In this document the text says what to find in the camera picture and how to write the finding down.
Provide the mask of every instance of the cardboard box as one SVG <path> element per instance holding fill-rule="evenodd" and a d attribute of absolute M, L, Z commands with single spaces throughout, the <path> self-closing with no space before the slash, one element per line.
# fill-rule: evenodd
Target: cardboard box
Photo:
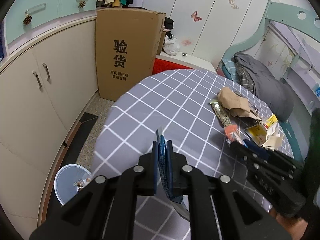
<path fill-rule="evenodd" d="M 101 98 L 116 101 L 152 74 L 164 13 L 143 9 L 97 11 L 96 66 Z"/>
<path fill-rule="evenodd" d="M 277 149 L 280 147 L 283 140 L 283 135 L 279 134 L 277 123 L 278 120 L 273 114 L 258 124 L 250 126 L 244 130 L 258 146 Z"/>
<path fill-rule="evenodd" d="M 158 46 L 158 51 L 157 51 L 157 55 L 160 55 L 162 48 L 163 48 L 163 44 L 164 44 L 164 39 L 165 39 L 165 34 L 167 32 L 162 32 L 161 33 L 161 37 L 160 37 L 160 41 L 159 41 L 159 46 Z"/>

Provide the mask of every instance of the black floor mat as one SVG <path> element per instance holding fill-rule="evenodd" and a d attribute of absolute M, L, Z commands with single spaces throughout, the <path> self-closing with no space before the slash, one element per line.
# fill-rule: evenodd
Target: black floor mat
<path fill-rule="evenodd" d="M 84 113 L 80 119 L 81 125 L 76 132 L 75 137 L 73 138 L 72 142 L 70 143 L 69 149 L 62 160 L 60 168 L 66 166 L 68 164 L 76 163 L 78 156 L 81 152 L 81 149 L 89 136 L 92 127 L 94 126 L 95 122 L 97 121 L 98 116 L 94 114 Z M 47 217 L 50 216 L 55 210 L 61 207 L 61 203 L 56 197 L 54 192 L 54 188 L 52 188 L 52 192 L 50 195 L 50 200 L 47 209 Z"/>

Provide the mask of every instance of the butterfly sticker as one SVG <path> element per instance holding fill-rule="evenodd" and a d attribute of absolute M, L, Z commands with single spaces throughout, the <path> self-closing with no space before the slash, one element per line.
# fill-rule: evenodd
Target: butterfly sticker
<path fill-rule="evenodd" d="M 239 9 L 239 7 L 235 4 L 235 0 L 229 0 L 232 9 Z"/>
<path fill-rule="evenodd" d="M 194 22 L 197 22 L 197 21 L 202 20 L 202 18 L 198 17 L 197 14 L 198 14 L 197 11 L 195 11 L 195 12 L 191 15 L 191 18 L 193 18 L 193 21 L 194 21 Z"/>

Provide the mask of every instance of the trash can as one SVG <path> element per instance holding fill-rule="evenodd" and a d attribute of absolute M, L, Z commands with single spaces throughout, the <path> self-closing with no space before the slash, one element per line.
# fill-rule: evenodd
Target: trash can
<path fill-rule="evenodd" d="M 68 164 L 58 171 L 54 179 L 54 191 L 62 205 L 77 194 L 78 187 L 75 183 L 86 178 L 91 178 L 91 173 L 77 164 Z"/>

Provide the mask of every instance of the white plastic bag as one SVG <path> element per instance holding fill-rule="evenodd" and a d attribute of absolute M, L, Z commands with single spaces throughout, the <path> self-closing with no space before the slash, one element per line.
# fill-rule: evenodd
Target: white plastic bag
<path fill-rule="evenodd" d="M 164 38 L 163 50 L 166 54 L 170 56 L 175 56 L 178 54 L 180 45 L 176 36 L 172 35 L 172 38 L 169 39 L 166 35 Z"/>

